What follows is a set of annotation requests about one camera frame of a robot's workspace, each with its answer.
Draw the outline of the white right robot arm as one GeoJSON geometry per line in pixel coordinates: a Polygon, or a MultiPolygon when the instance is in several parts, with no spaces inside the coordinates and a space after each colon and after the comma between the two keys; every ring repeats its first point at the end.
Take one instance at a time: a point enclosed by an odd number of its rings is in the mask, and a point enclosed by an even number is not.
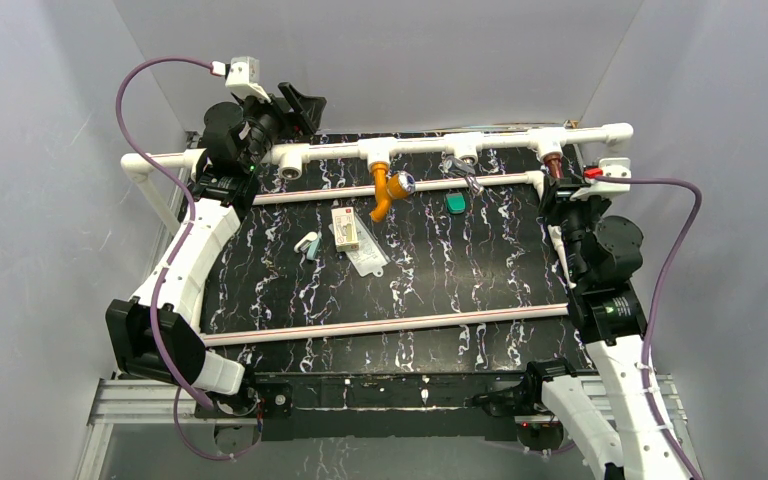
{"type": "Polygon", "coordinates": [[[568,315],[594,362],[613,418],[605,418],[561,360],[530,364],[524,403],[560,421],[596,479],[698,479],[701,473],[678,441],[652,365],[656,313],[643,311],[631,284],[643,264],[644,236],[631,220],[607,215],[608,195],[590,191],[602,182],[633,183],[599,169],[585,182],[545,176],[539,209],[560,232],[568,315]]]}

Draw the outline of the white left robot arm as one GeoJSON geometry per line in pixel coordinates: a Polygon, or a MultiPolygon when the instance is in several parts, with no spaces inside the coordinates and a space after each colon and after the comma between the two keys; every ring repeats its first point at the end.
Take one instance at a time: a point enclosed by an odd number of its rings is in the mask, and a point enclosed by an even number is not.
{"type": "Polygon", "coordinates": [[[276,145],[318,132],[327,101],[282,82],[277,95],[251,88],[204,114],[194,168],[184,187],[186,212],[160,262],[127,300],[110,303],[105,321],[118,367],[192,395],[220,396],[235,416],[254,411],[257,387],[242,364],[211,352],[201,337],[208,274],[240,228],[260,189],[259,166],[276,145]]]}

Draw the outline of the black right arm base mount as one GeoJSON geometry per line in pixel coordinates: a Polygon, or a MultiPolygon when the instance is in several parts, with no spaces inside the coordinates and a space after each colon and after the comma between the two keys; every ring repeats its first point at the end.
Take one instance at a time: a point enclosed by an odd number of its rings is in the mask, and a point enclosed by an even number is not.
{"type": "Polygon", "coordinates": [[[563,452],[570,449],[564,443],[564,428],[542,400],[543,385],[561,376],[576,376],[567,359],[531,361],[519,383],[473,395],[465,405],[491,417],[515,418],[517,441],[529,452],[563,452]]]}

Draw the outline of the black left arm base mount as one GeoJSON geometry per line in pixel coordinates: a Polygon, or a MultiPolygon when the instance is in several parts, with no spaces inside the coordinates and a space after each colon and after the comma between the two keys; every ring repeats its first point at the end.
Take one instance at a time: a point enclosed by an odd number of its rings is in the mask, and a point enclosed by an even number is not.
{"type": "Polygon", "coordinates": [[[219,417],[231,420],[214,428],[214,441],[221,454],[241,454],[258,445],[267,420],[291,415],[293,387],[272,377],[245,377],[236,394],[210,393],[219,417]]]}

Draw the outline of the dark red water faucet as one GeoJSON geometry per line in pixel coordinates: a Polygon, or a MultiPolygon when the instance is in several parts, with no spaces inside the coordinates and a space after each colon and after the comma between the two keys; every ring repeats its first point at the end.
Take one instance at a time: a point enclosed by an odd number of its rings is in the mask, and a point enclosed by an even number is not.
{"type": "Polygon", "coordinates": [[[562,179],[564,177],[562,163],[563,155],[560,152],[550,152],[541,159],[551,178],[562,179]]]}

